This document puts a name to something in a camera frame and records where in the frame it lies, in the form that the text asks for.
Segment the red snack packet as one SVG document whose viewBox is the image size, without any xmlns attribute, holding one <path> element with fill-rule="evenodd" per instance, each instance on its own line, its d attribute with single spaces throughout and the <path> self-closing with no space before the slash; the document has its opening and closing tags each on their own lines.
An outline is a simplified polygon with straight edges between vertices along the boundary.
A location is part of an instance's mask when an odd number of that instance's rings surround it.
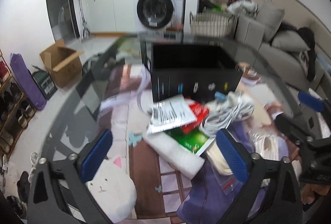
<svg viewBox="0 0 331 224">
<path fill-rule="evenodd" d="M 194 129 L 198 128 L 202 121 L 208 116 L 209 108 L 196 101 L 188 100 L 188 106 L 195 116 L 195 121 L 188 123 L 181 127 L 181 131 L 184 134 L 189 134 Z"/>
</svg>

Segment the dark green box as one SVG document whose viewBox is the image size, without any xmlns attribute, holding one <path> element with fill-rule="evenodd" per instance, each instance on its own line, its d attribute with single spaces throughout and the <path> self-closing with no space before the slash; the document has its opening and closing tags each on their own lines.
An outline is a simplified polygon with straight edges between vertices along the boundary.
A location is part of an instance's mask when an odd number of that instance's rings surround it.
<svg viewBox="0 0 331 224">
<path fill-rule="evenodd" d="M 46 100 L 50 100 L 58 90 L 50 74 L 46 71 L 38 69 L 32 73 L 32 77 L 41 90 L 44 98 Z"/>
</svg>

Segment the black storage box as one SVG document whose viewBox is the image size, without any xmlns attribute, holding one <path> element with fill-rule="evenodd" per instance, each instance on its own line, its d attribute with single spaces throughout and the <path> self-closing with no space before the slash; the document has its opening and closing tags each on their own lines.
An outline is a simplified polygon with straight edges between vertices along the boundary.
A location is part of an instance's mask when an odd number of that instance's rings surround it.
<svg viewBox="0 0 331 224">
<path fill-rule="evenodd" d="M 207 103 L 234 92 L 243 74 L 218 45 L 154 43 L 149 62 L 154 102 L 183 95 Z"/>
</svg>

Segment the green and white packet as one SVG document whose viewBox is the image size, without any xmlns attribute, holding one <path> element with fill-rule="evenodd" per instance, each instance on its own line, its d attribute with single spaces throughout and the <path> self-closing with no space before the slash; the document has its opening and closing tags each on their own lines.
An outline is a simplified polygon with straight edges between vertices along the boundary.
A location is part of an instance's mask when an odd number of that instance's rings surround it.
<svg viewBox="0 0 331 224">
<path fill-rule="evenodd" d="M 199 129 L 184 134 L 180 128 L 175 128 L 166 131 L 166 134 L 197 156 L 201 156 L 214 141 L 214 138 L 206 136 Z"/>
</svg>

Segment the glass table top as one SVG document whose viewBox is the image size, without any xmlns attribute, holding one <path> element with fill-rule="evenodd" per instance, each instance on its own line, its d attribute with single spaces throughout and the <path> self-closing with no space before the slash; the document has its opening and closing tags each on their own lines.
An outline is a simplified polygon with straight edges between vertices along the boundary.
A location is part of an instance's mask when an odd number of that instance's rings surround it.
<svg viewBox="0 0 331 224">
<path fill-rule="evenodd" d="M 228 40 L 130 34 L 52 124 L 29 223 L 330 223 L 330 100 Z"/>
</svg>

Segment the open cardboard box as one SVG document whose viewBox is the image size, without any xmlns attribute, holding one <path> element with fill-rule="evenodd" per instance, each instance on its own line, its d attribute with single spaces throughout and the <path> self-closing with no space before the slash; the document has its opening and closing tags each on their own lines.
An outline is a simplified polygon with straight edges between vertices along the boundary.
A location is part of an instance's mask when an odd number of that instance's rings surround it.
<svg viewBox="0 0 331 224">
<path fill-rule="evenodd" d="M 76 75 L 81 73 L 80 56 L 84 51 L 77 51 L 65 46 L 60 39 L 40 53 L 44 67 L 58 87 L 68 85 Z"/>
</svg>

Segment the black garment on sofa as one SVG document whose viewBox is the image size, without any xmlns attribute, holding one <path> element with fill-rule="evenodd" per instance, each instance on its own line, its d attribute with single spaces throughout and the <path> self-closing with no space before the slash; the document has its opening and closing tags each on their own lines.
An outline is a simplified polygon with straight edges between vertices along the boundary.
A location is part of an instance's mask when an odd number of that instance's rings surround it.
<svg viewBox="0 0 331 224">
<path fill-rule="evenodd" d="M 297 34 L 306 43 L 308 50 L 300 52 L 299 61 L 303 67 L 307 80 L 313 81 L 316 76 L 316 53 L 315 53 L 315 35 L 308 27 L 301 27 L 297 30 Z"/>
</svg>

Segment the white cat plush pillow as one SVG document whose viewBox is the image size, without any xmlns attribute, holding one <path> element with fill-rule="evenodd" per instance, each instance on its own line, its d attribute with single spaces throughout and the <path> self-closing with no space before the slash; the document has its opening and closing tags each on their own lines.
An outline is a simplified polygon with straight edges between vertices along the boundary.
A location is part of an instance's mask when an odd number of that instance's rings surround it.
<svg viewBox="0 0 331 224">
<path fill-rule="evenodd" d="M 135 185 L 126 173 L 124 162 L 119 156 L 103 160 L 94 178 L 86 183 L 95 201 L 114 223 L 131 214 L 137 198 Z"/>
</svg>

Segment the grey sofa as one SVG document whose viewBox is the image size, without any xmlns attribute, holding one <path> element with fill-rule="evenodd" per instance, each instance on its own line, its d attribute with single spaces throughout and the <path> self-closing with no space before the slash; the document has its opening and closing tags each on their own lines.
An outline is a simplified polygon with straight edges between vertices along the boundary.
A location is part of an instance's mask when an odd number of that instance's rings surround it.
<svg viewBox="0 0 331 224">
<path fill-rule="evenodd" d="M 274 37 L 270 42 L 265 42 L 263 40 L 265 30 L 264 25 L 256 21 L 256 16 L 248 16 L 247 14 L 239 15 L 235 39 L 259 52 L 272 66 L 276 73 L 291 87 L 298 90 L 313 89 L 317 93 L 323 94 L 329 98 L 330 62 L 326 60 L 326 56 L 323 55 L 320 44 L 318 43 L 318 25 L 313 21 L 310 24 L 305 23 L 301 27 L 310 28 L 315 35 L 316 76 L 311 82 L 307 80 L 306 73 L 299 61 L 300 52 L 285 52 L 273 48 L 272 41 Z M 276 34 L 287 30 L 297 32 L 301 27 L 291 24 L 285 19 L 284 15 L 283 21 Z"/>
</svg>

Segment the mop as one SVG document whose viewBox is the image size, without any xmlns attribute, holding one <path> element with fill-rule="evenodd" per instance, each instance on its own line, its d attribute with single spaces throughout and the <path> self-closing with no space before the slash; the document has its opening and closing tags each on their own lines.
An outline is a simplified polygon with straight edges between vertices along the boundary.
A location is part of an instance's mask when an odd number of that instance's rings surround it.
<svg viewBox="0 0 331 224">
<path fill-rule="evenodd" d="M 85 40 L 90 37 L 91 33 L 90 33 L 90 30 L 88 29 L 88 23 L 84 16 L 82 0 L 78 0 L 78 3 L 79 3 L 79 12 L 80 12 L 80 17 L 81 17 L 81 25 L 82 25 L 81 40 Z"/>
</svg>

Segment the pile of clothes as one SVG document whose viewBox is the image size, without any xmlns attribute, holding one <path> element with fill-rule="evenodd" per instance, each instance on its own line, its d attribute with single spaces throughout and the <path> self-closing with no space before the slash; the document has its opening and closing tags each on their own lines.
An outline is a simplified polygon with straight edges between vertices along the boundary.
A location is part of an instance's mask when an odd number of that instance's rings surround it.
<svg viewBox="0 0 331 224">
<path fill-rule="evenodd" d="M 227 12 L 234 15 L 247 14 L 254 17 L 258 12 L 258 5 L 252 0 L 228 0 Z"/>
</svg>

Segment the white washing machine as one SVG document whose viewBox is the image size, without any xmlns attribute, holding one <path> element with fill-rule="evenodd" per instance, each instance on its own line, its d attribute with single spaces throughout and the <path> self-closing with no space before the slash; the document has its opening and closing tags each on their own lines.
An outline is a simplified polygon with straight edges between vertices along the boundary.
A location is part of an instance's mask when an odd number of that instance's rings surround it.
<svg viewBox="0 0 331 224">
<path fill-rule="evenodd" d="M 182 29 L 185 0 L 133 0 L 135 30 L 161 31 Z"/>
</svg>

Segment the white foam sheet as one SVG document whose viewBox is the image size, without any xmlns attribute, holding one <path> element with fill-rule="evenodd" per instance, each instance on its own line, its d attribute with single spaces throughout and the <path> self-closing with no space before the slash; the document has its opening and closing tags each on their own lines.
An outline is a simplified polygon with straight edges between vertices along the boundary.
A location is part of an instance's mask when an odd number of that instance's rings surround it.
<svg viewBox="0 0 331 224">
<path fill-rule="evenodd" d="M 143 134 L 144 141 L 167 163 L 189 179 L 193 179 L 205 160 L 182 147 L 164 132 Z"/>
</svg>

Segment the grey sofa cushion lying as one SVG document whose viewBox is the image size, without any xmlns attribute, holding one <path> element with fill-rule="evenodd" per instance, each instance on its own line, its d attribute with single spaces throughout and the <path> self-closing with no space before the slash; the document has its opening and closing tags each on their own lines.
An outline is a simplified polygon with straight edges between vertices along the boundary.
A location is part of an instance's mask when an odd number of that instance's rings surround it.
<svg viewBox="0 0 331 224">
<path fill-rule="evenodd" d="M 285 52 L 305 52 L 310 50 L 306 42 L 295 31 L 281 31 L 272 41 L 272 47 Z"/>
</svg>

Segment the grey sofa cushion upright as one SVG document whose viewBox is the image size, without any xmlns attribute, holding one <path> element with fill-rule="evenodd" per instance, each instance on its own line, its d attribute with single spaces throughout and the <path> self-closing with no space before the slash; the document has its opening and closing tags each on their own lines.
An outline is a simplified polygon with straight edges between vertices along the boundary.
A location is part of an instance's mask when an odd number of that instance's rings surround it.
<svg viewBox="0 0 331 224">
<path fill-rule="evenodd" d="M 256 21 L 264 25 L 263 40 L 265 42 L 270 42 L 276 35 L 284 15 L 285 10 L 283 8 L 277 8 L 271 2 L 264 2 L 261 5 L 256 15 Z"/>
</svg>

